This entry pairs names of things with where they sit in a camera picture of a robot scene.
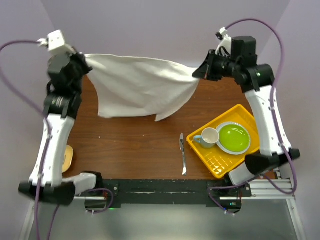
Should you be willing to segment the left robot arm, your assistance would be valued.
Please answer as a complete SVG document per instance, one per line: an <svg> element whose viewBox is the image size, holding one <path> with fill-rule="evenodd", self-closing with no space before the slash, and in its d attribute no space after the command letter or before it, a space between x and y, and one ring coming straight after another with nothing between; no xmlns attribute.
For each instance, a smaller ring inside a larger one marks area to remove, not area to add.
<svg viewBox="0 0 320 240"><path fill-rule="evenodd" d="M68 206L75 196L88 192L99 196L104 190L101 173L84 171L63 178L65 151L82 103L82 82L92 70L83 54L59 53L48 63L47 96L44 100L43 134L34 169L19 193L38 202Z"/></svg>

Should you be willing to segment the white cloth napkin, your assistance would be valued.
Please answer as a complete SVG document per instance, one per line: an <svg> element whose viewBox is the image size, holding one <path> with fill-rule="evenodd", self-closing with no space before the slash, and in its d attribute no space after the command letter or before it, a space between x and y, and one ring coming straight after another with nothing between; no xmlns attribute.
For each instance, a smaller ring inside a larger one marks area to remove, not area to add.
<svg viewBox="0 0 320 240"><path fill-rule="evenodd" d="M200 80L194 68L149 57L86 54L87 75L98 97L98 116L155 116L162 121L179 111L194 95Z"/></svg>

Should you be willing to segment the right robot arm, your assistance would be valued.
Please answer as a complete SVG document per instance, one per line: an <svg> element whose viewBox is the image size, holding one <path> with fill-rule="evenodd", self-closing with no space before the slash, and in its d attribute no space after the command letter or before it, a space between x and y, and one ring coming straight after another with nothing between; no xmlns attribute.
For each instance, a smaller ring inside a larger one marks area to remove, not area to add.
<svg viewBox="0 0 320 240"><path fill-rule="evenodd" d="M245 156L244 163L228 173L223 192L230 197L240 190L240 184L296 160L300 151L287 138L275 97L274 72L268 64L257 64L256 39L252 36L218 37L217 49L208 52L204 62L192 74L194 78L219 81L234 78L241 87L255 118L259 150Z"/></svg>

